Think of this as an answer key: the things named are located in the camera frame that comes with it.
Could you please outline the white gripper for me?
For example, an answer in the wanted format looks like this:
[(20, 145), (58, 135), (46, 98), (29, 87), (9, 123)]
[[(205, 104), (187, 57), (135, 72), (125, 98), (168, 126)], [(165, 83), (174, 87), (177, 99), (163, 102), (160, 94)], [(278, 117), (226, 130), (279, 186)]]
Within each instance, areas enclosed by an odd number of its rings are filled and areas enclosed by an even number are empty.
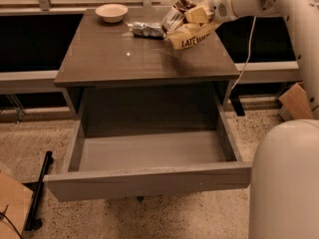
[[(237, 19), (233, 8), (232, 0), (212, 0), (214, 20), (219, 23), (234, 21)], [(197, 5), (185, 12), (188, 23), (204, 24), (212, 19), (213, 12), (205, 5)]]

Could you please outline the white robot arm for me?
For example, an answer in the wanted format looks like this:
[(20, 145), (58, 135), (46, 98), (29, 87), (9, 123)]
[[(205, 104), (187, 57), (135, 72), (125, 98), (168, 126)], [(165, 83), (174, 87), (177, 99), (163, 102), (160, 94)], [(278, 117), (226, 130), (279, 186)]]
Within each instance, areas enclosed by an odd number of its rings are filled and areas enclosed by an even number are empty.
[(319, 239), (319, 58), (316, 0), (202, 0), (196, 8), (216, 23), (246, 16), (280, 17), (293, 49), (294, 85), (309, 119), (272, 128), (251, 167), (249, 239)]

